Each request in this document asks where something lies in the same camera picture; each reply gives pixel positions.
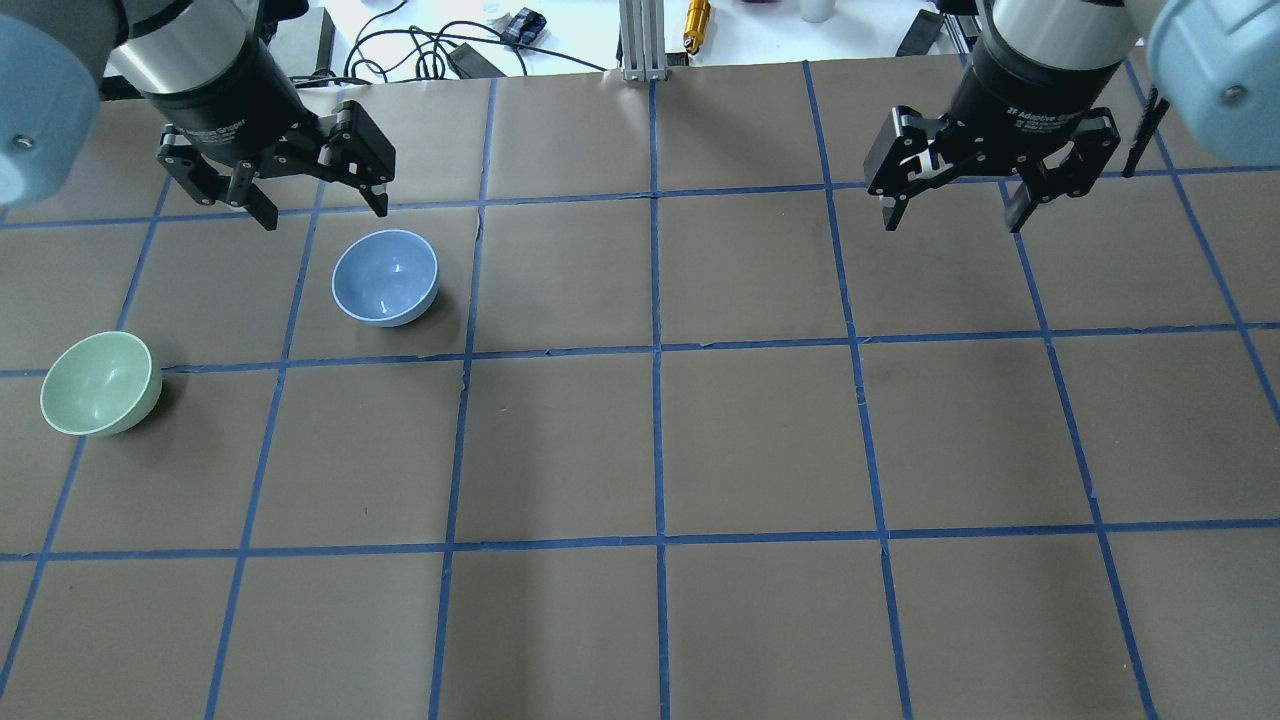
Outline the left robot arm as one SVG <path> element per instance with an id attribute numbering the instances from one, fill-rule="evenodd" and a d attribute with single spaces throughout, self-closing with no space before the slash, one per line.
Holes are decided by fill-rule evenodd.
<path id="1" fill-rule="evenodd" d="M 308 176 L 389 211 L 396 149 L 356 101 L 320 117 L 268 46 L 306 1 L 5 1 L 1 196 L 42 202 L 67 182 L 93 129 L 105 70 L 166 120 L 157 164 L 197 204 L 276 228 L 260 179 Z"/>

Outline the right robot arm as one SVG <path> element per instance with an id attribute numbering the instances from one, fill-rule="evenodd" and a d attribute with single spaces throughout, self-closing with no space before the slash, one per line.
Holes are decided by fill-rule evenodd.
<path id="1" fill-rule="evenodd" d="M 1091 192 L 1121 136 L 1100 95 L 1143 47 L 1152 81 L 1125 172 L 1175 109 L 1208 152 L 1277 163 L 1275 1 L 960 1 L 980 32 L 937 118 L 896 106 L 864 161 L 887 231 L 918 195 L 961 178 L 1016 177 L 1004 210 L 1018 232 L 1033 211 Z"/>

